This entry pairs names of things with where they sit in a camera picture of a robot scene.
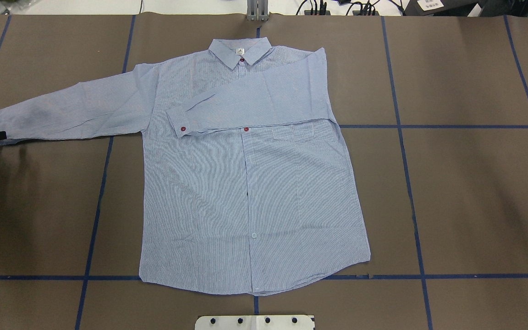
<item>shirt collar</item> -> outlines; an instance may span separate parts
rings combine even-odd
[[[242,41],[245,41],[247,45],[252,44],[252,46],[246,50],[242,56],[240,56],[235,54],[233,50],[224,44],[226,41],[233,41],[234,45],[241,45]],[[270,45],[270,41],[268,41],[268,38],[266,37],[240,40],[213,39],[211,46],[209,46],[209,50],[229,69],[235,68],[237,61],[239,61],[239,59],[242,57],[246,60],[247,64],[253,65],[254,63],[258,62],[258,60],[261,59],[268,52],[268,50],[270,50],[270,48],[272,48],[272,45]]]

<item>striped shirt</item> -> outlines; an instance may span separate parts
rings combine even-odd
[[[142,133],[143,281],[269,295],[369,260],[324,49],[216,39],[4,108],[1,130],[4,143]]]

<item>white label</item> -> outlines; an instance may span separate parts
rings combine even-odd
[[[417,0],[417,3],[424,11],[430,11],[444,6],[441,0]]]

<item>light blue shirt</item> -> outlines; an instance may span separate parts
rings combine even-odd
[[[142,132],[143,281],[269,295],[369,260],[324,49],[216,39],[4,108],[1,130],[5,143]]]

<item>white bracket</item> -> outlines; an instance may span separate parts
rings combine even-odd
[[[312,315],[232,315],[200,317],[195,330],[315,330]]]
[[[268,21],[268,0],[247,0],[248,21]]]

